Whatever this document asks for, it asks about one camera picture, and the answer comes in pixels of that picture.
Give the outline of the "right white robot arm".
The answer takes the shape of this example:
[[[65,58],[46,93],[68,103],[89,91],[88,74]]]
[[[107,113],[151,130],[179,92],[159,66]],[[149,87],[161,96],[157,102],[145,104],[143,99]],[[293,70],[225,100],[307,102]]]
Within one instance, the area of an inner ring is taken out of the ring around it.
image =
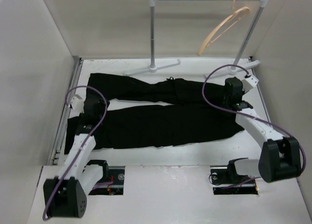
[[[250,103],[243,100],[243,94],[256,87],[257,83],[253,75],[244,80],[227,78],[222,107],[235,114],[236,123],[261,147],[255,170],[257,177],[267,183],[298,177],[303,170],[298,140],[276,131],[269,122],[260,119]]]

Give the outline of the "black trousers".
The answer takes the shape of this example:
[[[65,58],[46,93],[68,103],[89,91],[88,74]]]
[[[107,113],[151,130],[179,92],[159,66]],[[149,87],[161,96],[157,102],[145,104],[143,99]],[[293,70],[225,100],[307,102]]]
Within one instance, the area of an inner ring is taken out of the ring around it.
[[[182,78],[155,84],[111,74],[91,74],[90,96],[143,102],[107,112],[95,131],[96,149],[181,146],[223,140],[243,131],[235,115],[220,111],[222,85]]]

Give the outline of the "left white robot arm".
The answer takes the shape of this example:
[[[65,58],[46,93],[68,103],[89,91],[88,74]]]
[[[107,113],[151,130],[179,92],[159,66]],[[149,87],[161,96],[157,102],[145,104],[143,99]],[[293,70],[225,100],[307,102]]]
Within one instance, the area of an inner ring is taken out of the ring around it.
[[[108,182],[109,171],[105,161],[89,164],[90,153],[96,146],[94,132],[102,124],[107,107],[104,97],[85,100],[67,158],[60,171],[43,184],[44,221],[52,217],[81,218],[86,211],[87,196],[96,183]]]

